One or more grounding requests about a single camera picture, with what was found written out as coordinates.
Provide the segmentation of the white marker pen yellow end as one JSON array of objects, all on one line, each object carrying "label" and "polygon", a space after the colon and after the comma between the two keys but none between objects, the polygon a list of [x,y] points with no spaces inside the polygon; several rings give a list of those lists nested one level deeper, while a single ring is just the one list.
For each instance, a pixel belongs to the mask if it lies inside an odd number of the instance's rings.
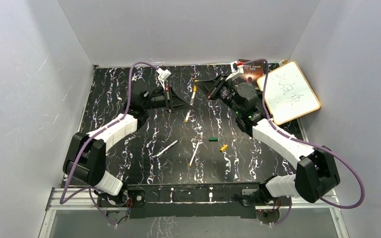
[{"label": "white marker pen yellow end", "polygon": [[193,161],[194,161],[194,159],[195,159],[195,156],[196,156],[196,153],[197,153],[197,150],[198,150],[199,145],[200,145],[200,141],[197,142],[197,144],[196,144],[196,146],[195,146],[195,148],[194,148],[192,157],[191,157],[190,162],[189,162],[189,166],[190,166],[190,167],[192,166],[192,163],[193,163]]}]

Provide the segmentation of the yellow pen cap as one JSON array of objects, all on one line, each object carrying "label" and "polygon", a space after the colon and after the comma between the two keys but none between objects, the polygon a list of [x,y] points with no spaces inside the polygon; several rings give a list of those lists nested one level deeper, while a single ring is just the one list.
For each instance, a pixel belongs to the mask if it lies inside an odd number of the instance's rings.
[{"label": "yellow pen cap", "polygon": [[194,82],[195,82],[195,84],[193,86],[193,91],[196,92],[197,91],[197,85],[196,85],[196,83],[198,82],[198,80],[195,80]]}]

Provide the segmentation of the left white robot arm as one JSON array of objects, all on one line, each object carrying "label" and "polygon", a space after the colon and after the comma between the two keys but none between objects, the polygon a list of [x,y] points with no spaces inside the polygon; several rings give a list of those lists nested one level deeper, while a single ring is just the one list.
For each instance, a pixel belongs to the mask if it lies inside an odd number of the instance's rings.
[{"label": "left white robot arm", "polygon": [[63,172],[109,195],[116,206],[128,201],[123,182],[106,170],[106,154],[126,136],[138,131],[149,117],[148,110],[165,108],[168,112],[191,109],[170,86],[149,90],[144,82],[135,82],[128,88],[128,99],[123,113],[100,129],[76,133],[71,140],[63,165]]}]

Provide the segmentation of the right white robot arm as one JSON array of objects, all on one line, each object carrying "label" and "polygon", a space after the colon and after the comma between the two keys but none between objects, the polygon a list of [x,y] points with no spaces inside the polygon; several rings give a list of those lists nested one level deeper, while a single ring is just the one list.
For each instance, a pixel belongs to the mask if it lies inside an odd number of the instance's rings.
[{"label": "right white robot arm", "polygon": [[286,159],[295,169],[293,175],[271,176],[259,185],[253,199],[273,205],[281,196],[301,197],[315,203],[340,184],[334,157],[327,147],[315,148],[278,126],[271,126],[266,118],[262,93],[249,83],[235,85],[221,74],[210,80],[196,82],[209,100],[221,100],[237,114],[239,129],[250,137],[265,143]]}]

